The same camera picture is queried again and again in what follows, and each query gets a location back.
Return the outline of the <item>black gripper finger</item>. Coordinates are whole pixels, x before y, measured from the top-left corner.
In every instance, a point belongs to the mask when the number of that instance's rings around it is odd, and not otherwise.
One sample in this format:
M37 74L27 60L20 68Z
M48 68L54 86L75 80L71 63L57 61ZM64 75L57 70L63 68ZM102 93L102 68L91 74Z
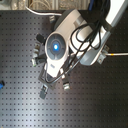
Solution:
M45 99L46 94L47 94L47 88L45 85L43 85L40 91L40 98Z
M63 89L68 90L70 89L69 80L67 75L62 76L62 82L63 82Z

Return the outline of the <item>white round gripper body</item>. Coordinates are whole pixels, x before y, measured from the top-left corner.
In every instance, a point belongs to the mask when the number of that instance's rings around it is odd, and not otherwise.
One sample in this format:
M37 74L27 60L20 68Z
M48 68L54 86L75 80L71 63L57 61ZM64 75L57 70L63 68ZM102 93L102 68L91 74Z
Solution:
M64 63L69 54L68 42L59 32L51 33L45 43L46 63L44 65L44 83L53 88L64 74Z

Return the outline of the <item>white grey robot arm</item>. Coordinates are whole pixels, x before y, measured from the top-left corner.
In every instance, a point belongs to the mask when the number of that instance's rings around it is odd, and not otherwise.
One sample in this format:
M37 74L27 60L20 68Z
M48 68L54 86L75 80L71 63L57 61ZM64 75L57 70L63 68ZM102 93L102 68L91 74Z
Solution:
M98 59L127 6L128 0L105 0L99 18L93 23L87 22L76 9L62 14L45 43L45 73L40 74L44 76L42 99L60 78L67 89L66 75L78 63L90 66Z

